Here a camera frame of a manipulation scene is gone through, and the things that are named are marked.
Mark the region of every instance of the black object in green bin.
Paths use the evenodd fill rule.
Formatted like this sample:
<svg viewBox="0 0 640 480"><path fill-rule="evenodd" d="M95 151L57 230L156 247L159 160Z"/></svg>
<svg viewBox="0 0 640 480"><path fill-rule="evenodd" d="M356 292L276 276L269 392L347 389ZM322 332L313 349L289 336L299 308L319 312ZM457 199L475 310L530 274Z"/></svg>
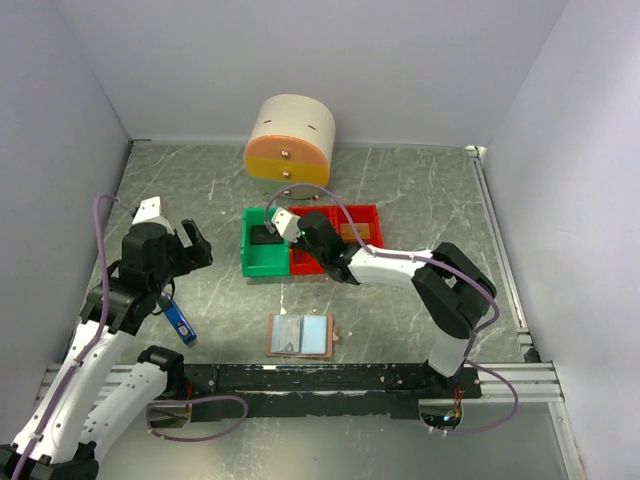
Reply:
<svg viewBox="0 0 640 480"><path fill-rule="evenodd" d="M249 240L251 245L277 245L284 242L277 231L270 233L266 225L253 225Z"/></svg>

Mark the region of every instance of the plastic bin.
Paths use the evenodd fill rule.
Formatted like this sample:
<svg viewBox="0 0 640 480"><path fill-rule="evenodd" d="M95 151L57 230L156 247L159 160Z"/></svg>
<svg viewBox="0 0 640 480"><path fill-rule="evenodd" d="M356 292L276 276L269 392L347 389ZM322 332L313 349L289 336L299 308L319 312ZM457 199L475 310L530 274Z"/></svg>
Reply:
<svg viewBox="0 0 640 480"><path fill-rule="evenodd" d="M353 229L347 221L347 217L340 207L335 207L336 211L336 230L342 236L346 242L356 242L357 240L353 236ZM384 241L382 240L382 233L380 232L380 220L378 216L378 209L375 205L347 205L347 211L353 218L353 222L357 224L368 225L368 229L365 227L362 235L364 243L367 245L373 245L374 247L384 247Z"/></svg>
<svg viewBox="0 0 640 480"><path fill-rule="evenodd" d="M269 216L275 213L269 209ZM289 243L252 245L251 227L264 225L264 208L245 208L242 216L240 258L244 277L280 277L289 275Z"/></svg>
<svg viewBox="0 0 640 480"><path fill-rule="evenodd" d="M318 206L318 207L289 207L289 211L295 215L302 216L309 212L320 211L329 219L333 228L338 226L338 218L336 216L335 207ZM303 252L297 248L289 249L289 272L291 275L317 275L324 273L324 270L318 262L307 252Z"/></svg>

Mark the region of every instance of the wall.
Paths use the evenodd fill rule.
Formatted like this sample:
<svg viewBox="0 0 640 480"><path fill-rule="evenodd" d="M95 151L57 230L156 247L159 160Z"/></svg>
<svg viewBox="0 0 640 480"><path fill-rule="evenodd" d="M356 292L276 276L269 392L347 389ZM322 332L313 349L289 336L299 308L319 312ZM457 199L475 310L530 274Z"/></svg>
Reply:
<svg viewBox="0 0 640 480"><path fill-rule="evenodd" d="M127 140L50 2L0 4L0 443L32 408L77 319Z"/></svg>
<svg viewBox="0 0 640 480"><path fill-rule="evenodd" d="M348 142L486 145L565 0L56 0L133 138L246 140L271 95Z"/></svg>
<svg viewBox="0 0 640 480"><path fill-rule="evenodd" d="M572 1L489 147L536 344L592 479L637 478L640 3Z"/></svg>

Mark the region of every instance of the blue marker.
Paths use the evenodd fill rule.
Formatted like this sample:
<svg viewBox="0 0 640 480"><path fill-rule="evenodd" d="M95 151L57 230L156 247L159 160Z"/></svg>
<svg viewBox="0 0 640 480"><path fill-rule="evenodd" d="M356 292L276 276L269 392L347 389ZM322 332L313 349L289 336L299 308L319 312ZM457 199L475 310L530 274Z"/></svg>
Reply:
<svg viewBox="0 0 640 480"><path fill-rule="evenodd" d="M158 306L162 309L167 320L173 325L178 335L180 335L184 344L192 345L198 338L198 335L187 321L175 300L166 293L162 293L158 298Z"/></svg>

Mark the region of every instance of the table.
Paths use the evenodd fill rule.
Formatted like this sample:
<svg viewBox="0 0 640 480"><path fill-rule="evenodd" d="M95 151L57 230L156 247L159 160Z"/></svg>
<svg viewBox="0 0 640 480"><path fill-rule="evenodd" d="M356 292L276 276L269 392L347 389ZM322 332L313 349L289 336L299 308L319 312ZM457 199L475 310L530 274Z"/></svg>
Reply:
<svg viewBox="0 0 640 480"><path fill-rule="evenodd" d="M247 177L242 155L238 145L135 143L118 191L122 202L135 206L162 196L174 226L183 218L197 222L213 245L214 264L176 279L176 300L198 333L197 344L186 347L164 317L150 317L121 363L134 363L140 351L153 344L183 353L188 363L305 363L265 355L269 314L284 311L334 315L342 334L333 362L424 361L435 324L415 291L338 284L324 275L243 278L242 212L264 206L268 197ZM338 146L330 188L345 203L377 205L387 248L433 248L443 241L461 248L496 284L502 310L498 323L480 335L471 358L523 361L511 292L477 169L464 149ZM330 202L296 202L325 203ZM130 223L123 209L113 210L105 230L109 261L119 258ZM98 281L96 267L92 283Z"/></svg>

